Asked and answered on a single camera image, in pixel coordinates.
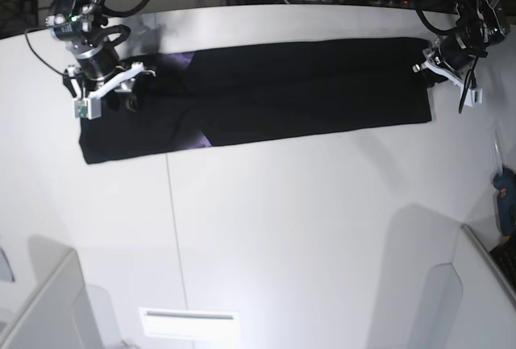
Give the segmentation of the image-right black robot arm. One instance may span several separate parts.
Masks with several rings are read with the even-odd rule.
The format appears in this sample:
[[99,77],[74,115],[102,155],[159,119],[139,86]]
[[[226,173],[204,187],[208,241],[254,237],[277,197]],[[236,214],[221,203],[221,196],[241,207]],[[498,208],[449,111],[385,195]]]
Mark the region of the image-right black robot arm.
[[475,70],[479,59],[487,57],[488,48],[503,42],[509,28],[500,0],[449,0],[458,13],[455,26],[441,29],[425,16],[422,0],[413,0],[414,9],[436,41],[423,51],[426,58],[415,71],[425,69],[447,78],[468,93],[476,88]]

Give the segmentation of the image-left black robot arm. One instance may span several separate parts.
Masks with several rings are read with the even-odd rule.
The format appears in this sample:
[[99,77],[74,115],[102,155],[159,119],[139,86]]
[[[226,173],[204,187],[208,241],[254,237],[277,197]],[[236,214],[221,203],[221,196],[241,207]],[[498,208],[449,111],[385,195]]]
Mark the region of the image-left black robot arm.
[[105,0],[54,0],[45,27],[54,39],[65,43],[76,61],[57,75],[73,98],[77,118],[98,118],[104,106],[117,110],[122,103],[130,111],[139,110],[136,83],[155,71],[141,61],[120,59],[116,48],[127,41],[131,29],[122,24],[111,26],[108,19],[135,15],[149,1],[141,0],[120,12],[108,9]]

